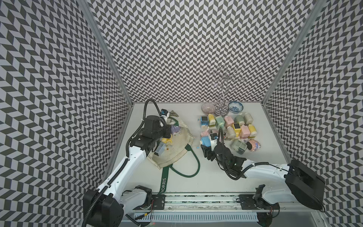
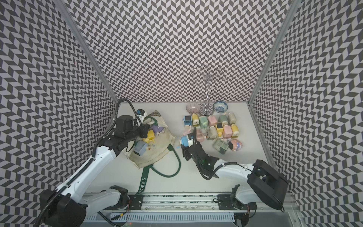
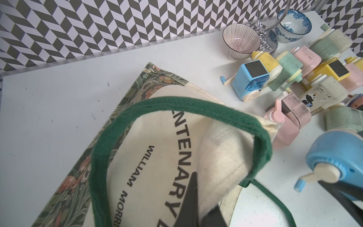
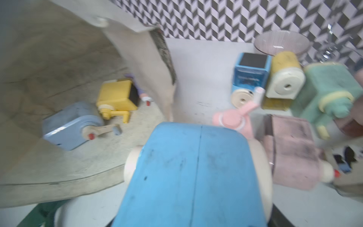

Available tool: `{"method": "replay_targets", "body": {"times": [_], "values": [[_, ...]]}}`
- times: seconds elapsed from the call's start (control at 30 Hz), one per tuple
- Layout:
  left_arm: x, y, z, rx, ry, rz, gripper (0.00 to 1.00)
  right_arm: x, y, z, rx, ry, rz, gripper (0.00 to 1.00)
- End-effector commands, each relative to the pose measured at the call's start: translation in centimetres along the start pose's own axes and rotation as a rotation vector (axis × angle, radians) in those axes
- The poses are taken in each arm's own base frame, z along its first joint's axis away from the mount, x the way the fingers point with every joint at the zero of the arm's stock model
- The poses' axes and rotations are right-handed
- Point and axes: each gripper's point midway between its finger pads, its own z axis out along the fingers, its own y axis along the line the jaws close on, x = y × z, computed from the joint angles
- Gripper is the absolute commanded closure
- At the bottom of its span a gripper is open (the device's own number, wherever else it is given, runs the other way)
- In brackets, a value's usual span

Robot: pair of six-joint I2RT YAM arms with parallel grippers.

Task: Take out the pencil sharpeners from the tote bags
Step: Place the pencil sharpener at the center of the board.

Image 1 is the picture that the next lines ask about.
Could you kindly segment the small yellow pencil sharpener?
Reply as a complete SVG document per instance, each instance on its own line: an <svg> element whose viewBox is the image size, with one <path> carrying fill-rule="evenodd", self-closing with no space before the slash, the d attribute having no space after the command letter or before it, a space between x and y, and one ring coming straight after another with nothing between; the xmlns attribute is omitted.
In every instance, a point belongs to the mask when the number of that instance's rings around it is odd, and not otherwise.
<svg viewBox="0 0 363 227"><path fill-rule="evenodd" d="M162 138L161 141L164 143L164 144L170 144L172 145L173 144L173 141L172 141L172 138Z"/></svg>

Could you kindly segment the grey blue pencil sharpener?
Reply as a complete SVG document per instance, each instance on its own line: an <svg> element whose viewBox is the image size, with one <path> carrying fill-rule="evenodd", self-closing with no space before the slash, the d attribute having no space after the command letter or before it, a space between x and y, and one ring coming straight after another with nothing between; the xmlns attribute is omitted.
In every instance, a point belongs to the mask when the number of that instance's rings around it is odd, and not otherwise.
<svg viewBox="0 0 363 227"><path fill-rule="evenodd" d="M165 152L166 149L167 149L167 144L160 142L159 145L157 146L154 154L156 156L160 157Z"/></svg>

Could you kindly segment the purple grey pencil sharpener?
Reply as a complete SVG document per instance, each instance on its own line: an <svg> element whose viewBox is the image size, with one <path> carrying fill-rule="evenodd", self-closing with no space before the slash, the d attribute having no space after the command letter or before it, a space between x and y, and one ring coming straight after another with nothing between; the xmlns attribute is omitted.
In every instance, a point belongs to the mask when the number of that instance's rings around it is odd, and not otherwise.
<svg viewBox="0 0 363 227"><path fill-rule="evenodd" d="M182 130L182 128L180 126L171 125L171 133L172 133L172 135L176 135L176 134L180 133L181 130Z"/></svg>

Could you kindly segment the grey green clear sharpener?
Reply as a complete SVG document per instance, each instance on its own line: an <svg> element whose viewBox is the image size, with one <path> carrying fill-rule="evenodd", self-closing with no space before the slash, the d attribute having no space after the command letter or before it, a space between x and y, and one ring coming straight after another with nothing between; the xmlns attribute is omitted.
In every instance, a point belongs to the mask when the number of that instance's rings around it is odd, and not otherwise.
<svg viewBox="0 0 363 227"><path fill-rule="evenodd" d="M241 155L245 153L247 147L247 144L239 139L233 140L231 144L231 149Z"/></svg>

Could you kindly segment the pink pencil sharpener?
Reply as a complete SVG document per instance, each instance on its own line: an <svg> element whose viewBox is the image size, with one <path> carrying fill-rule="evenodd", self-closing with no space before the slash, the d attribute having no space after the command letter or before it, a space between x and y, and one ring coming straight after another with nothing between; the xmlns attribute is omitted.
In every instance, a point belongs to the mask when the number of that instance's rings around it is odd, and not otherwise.
<svg viewBox="0 0 363 227"><path fill-rule="evenodd" d="M207 129L205 131L203 131L200 135L201 135L201 137L209 136L209 127L207 127Z"/></svg>
<svg viewBox="0 0 363 227"><path fill-rule="evenodd" d="M225 127L229 127L229 126L232 126L232 124L234 123L234 119L231 117L231 116L225 116L224 117L224 120L225 120Z"/></svg>
<svg viewBox="0 0 363 227"><path fill-rule="evenodd" d="M246 125L241 126L241 131L239 133L240 139L247 139L250 136L251 132L249 130L249 127Z"/></svg>

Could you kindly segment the cream tote bag green handles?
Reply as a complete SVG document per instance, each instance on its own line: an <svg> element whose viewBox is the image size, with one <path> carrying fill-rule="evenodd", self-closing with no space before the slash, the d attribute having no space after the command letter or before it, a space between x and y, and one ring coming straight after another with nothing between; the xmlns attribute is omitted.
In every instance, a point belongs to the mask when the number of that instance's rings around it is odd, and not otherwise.
<svg viewBox="0 0 363 227"><path fill-rule="evenodd" d="M192 142L194 140L194 137L192 136L189 127L184 123L184 121L175 111L170 112L170 115L167 119L167 124L169 126L180 126L181 132L176 135L171 134L173 144L167 144L167 149L160 157L156 156L154 152L150 153L147 157L153 165L155 165L158 169L162 170L160 187L158 192L159 194L164 194L166 192L170 170L181 177L193 178L200 172L201 168L200 160L192 149ZM185 154L187 154L187 152L191 152L197 162L196 172L190 175L184 174L173 167L173 164L179 161Z"/></svg>

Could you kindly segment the beige round pencil sharpener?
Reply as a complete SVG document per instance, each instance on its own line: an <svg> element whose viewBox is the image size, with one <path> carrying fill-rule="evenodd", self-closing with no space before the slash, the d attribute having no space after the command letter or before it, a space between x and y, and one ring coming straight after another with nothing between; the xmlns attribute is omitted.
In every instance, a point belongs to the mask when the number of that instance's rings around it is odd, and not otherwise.
<svg viewBox="0 0 363 227"><path fill-rule="evenodd" d="M233 127L228 126L226 129L226 137L230 140L234 139L236 137L236 133L233 129Z"/></svg>

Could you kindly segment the pink round patterned sharpener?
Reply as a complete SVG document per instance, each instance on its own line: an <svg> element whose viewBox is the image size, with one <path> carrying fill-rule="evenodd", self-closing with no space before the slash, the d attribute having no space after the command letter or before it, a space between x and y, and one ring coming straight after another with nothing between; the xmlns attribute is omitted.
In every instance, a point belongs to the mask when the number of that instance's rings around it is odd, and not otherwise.
<svg viewBox="0 0 363 227"><path fill-rule="evenodd" d="M256 140L248 140L246 142L247 149L251 152L258 151L261 148L261 144Z"/></svg>

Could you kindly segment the yellow black-top pencil sharpener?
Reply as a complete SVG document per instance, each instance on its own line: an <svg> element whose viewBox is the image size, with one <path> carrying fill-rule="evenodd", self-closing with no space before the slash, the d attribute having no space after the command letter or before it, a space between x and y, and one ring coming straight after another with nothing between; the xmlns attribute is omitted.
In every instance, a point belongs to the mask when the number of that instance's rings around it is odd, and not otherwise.
<svg viewBox="0 0 363 227"><path fill-rule="evenodd" d="M233 130L235 132L236 137L239 137L239 135L241 133L241 130L242 130L241 125L239 123L233 123L232 128L233 128Z"/></svg>

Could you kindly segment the cream pencil sharpener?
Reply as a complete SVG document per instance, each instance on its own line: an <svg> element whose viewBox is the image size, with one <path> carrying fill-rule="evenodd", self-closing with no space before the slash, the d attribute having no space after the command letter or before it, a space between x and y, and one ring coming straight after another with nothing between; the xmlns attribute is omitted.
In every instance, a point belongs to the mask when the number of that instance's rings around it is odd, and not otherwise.
<svg viewBox="0 0 363 227"><path fill-rule="evenodd" d="M245 124L246 125L248 125L248 124L252 124L253 123L253 117L251 116L251 114L250 113L245 113L244 114L244 122L245 122Z"/></svg>

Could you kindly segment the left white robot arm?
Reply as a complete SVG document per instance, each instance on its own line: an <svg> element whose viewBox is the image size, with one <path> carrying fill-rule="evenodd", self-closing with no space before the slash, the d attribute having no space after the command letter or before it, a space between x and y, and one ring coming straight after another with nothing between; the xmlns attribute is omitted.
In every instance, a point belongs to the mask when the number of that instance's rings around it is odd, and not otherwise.
<svg viewBox="0 0 363 227"><path fill-rule="evenodd" d="M138 186L124 195L133 172L162 138L171 138L171 126L156 119L143 121L126 143L126 155L117 168L95 190L83 197L82 226L118 227L125 215L148 202L151 189Z"/></svg>

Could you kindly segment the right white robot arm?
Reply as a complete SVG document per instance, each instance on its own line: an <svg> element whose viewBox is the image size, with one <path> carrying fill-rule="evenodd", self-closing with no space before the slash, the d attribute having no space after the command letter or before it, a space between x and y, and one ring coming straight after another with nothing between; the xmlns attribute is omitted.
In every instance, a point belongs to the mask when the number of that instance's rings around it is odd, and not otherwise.
<svg viewBox="0 0 363 227"><path fill-rule="evenodd" d="M287 164L255 162L234 156L223 143L215 148L201 146L203 155L218 166L232 180L257 178L272 181L272 185L261 184L252 197L259 209L272 208L280 202L299 202L317 211L325 211L323 204L325 180L298 160Z"/></svg>

